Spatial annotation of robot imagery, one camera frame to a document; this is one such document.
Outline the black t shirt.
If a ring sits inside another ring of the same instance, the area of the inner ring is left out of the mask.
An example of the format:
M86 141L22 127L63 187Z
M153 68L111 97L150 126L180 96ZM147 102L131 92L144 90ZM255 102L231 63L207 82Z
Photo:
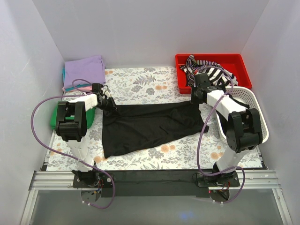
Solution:
M153 105L119 105L103 113L105 158L150 149L201 131L208 132L199 106L190 101Z

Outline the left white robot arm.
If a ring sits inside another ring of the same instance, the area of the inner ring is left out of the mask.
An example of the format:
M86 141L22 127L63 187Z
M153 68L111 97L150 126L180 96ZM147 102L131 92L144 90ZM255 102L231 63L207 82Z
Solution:
M86 112L95 108L103 110L107 115L117 110L107 85L94 83L90 94L71 101L60 101L55 126L56 134L66 142L71 155L78 161L75 175L79 181L91 188L96 187L101 181L100 176L91 168L94 160L85 138L88 130Z

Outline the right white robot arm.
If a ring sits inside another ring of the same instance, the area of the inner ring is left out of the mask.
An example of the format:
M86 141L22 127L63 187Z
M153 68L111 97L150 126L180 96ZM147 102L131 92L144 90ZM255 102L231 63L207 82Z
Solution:
M225 150L223 156L214 164L212 173L205 173L200 167L199 154L203 130L197 145L197 166L200 174L211 177L215 185L223 186L229 181L229 175L236 170L246 151L263 142L260 112L255 108L246 108L230 98L233 88L224 91L219 86L211 85L206 73L197 73L194 79L191 102L212 106L209 116L216 111L227 121L225 135L229 149Z

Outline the folded green t shirt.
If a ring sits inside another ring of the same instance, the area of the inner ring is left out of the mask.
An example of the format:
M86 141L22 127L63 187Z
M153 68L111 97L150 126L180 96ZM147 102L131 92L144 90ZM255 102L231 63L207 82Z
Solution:
M52 130L54 130L55 126L56 126L57 109L58 109L58 106L56 106L54 108L54 111L53 111L53 113L51 115L51 119L50 119L50 127L51 127ZM94 118L95 118L95 108L89 109L86 112L87 129L91 128L91 126L94 122Z

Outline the black white striped shirt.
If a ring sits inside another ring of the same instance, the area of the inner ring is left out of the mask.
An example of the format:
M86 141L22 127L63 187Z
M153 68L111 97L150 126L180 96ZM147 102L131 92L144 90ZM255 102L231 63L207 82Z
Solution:
M224 69L220 64L208 60L196 60L194 55L190 55L184 65L180 66L186 77L186 86L194 85L196 72L206 73L212 85L237 86L239 83L236 76Z

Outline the folded pink t shirt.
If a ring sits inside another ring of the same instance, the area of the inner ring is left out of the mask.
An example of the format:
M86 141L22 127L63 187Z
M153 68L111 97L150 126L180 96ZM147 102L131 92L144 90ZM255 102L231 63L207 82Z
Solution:
M92 87L91 86L85 86L85 87L82 86L82 87L76 87L76 89L74 87L68 88L68 89L62 88L62 90L64 92L72 92L72 91L89 92L92 90Z

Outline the folded lilac t shirt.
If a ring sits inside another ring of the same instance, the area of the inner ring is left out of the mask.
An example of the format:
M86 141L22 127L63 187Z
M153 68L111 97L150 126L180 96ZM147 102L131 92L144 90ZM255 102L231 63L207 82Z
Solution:
M105 64L101 55L66 61L64 68L70 81L69 88L73 87L72 81L75 79L84 79L90 83L106 83Z

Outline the red plastic tray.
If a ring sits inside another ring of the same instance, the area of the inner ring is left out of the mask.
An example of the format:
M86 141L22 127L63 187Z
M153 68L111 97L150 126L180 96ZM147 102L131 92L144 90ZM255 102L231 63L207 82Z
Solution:
M180 94L191 93L191 88L187 86L186 75L184 71L180 69L180 66L186 63L189 56L190 54L175 55L178 88ZM239 86L252 89L252 83L240 54L194 54L194 56L196 60L208 60L220 64L224 69L235 75Z

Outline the white perforated laundry basket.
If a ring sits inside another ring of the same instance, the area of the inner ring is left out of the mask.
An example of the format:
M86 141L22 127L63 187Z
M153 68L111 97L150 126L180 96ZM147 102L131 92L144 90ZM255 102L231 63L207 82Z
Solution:
M268 127L267 124L265 122L264 119L264 115L261 111L261 107L260 104L254 94L254 92L252 92L250 89L245 88L245 87L241 87L241 86L235 86L233 88L233 91L230 92L230 94L232 95L232 97L236 100L238 100L239 102L242 102L244 104L249 105L250 108L255 108L258 110L259 114L260 114L260 120L261 120L261 128L262 128L262 143L267 142L268 138L269 138L269 131L268 131ZM216 118L217 118L217 127L218 127L218 131L219 131L219 135L221 138L221 141L223 143L227 143L226 141L226 135L223 132L223 129L225 126L223 125L224 123L221 122L220 120L220 116L218 115L217 112L215 112Z

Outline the folded teal t shirt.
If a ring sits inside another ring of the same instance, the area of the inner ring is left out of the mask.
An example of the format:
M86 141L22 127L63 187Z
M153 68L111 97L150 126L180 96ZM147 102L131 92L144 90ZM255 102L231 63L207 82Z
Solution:
M65 68L62 69L63 90L67 91L70 86L69 78L66 75Z

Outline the floral table cloth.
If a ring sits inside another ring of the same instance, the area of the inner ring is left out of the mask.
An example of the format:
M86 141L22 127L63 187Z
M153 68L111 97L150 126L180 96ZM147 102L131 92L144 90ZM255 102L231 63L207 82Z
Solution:
M118 105L160 104L188 101L189 95L180 94L176 69L119 68L105 71L106 83ZM221 139L217 118L210 116L209 131L117 157L104 157L102 137L102 111L96 110L92 127L87 131L89 152L103 170L152 169L205 169L220 159L228 146Z

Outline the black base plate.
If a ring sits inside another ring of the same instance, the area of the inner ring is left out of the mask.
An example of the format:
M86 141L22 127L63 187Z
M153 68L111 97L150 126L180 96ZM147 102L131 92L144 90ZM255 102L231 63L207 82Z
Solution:
M110 197L195 196L209 197L209 188L227 191L240 185L236 172L203 176L197 170L72 170L74 188L94 188L96 195Z

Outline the aluminium frame rail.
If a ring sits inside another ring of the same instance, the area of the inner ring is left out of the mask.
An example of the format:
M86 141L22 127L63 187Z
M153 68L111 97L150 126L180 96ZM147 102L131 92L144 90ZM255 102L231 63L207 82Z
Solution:
M282 187L274 170L246 169L244 172L237 170L236 173L238 175L240 185L239 187L231 187L230 189L271 189L276 199L277 207L283 223L285 225L292 224L292 220L282 194ZM30 223L33 208L40 190L93 190L93 188L74 188L73 181L74 174L71 171L34 172L21 224L28 225Z

